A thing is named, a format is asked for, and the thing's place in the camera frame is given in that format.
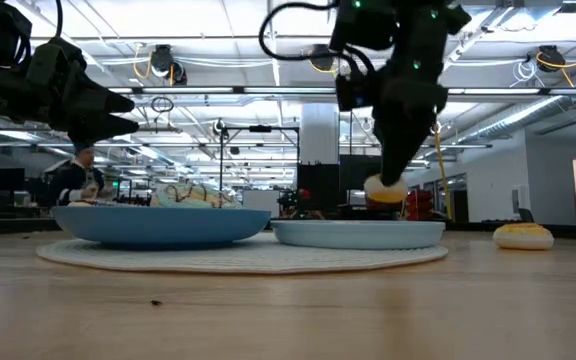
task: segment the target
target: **plate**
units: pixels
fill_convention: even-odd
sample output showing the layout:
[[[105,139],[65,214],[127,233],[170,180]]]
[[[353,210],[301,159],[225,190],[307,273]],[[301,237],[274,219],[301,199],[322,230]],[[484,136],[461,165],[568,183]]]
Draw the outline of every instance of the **plate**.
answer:
[[[435,246],[442,222],[425,221],[273,221],[283,244],[332,249],[395,250]]]
[[[59,206],[59,226],[74,236],[122,248],[222,246],[256,235],[270,211],[247,209]]]

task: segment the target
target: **wooden table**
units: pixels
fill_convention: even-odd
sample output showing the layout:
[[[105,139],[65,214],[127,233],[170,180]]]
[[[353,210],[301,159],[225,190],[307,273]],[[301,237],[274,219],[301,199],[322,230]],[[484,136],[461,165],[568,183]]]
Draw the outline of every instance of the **wooden table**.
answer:
[[[0,237],[0,359],[576,359],[576,241],[515,252],[448,233],[433,263],[239,277],[35,257],[64,237]]]

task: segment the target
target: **person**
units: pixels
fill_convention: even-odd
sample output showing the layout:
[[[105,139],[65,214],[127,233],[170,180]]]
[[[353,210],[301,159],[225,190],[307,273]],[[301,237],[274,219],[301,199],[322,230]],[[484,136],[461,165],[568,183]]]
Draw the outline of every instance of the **person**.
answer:
[[[112,196],[112,185],[105,186],[103,174],[93,167],[95,150],[92,144],[74,143],[74,147],[75,158],[50,182],[50,203],[68,205],[72,201]]]

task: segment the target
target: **white placemat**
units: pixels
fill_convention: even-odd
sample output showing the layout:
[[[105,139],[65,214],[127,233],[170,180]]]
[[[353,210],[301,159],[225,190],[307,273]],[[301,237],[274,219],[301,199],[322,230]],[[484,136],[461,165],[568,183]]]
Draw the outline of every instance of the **white placemat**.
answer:
[[[228,274],[296,274],[370,270],[443,258],[441,246],[412,250],[338,250],[280,244],[272,234],[259,234],[232,247],[184,251],[124,251],[86,240],[41,246],[44,259],[120,271],[178,271]]]

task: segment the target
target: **white pillar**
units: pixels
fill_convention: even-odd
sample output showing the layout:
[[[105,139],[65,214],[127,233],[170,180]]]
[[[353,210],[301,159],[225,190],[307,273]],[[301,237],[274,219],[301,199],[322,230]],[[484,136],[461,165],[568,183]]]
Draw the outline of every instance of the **white pillar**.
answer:
[[[304,165],[339,162],[339,117],[336,104],[303,104],[299,125],[300,159]]]

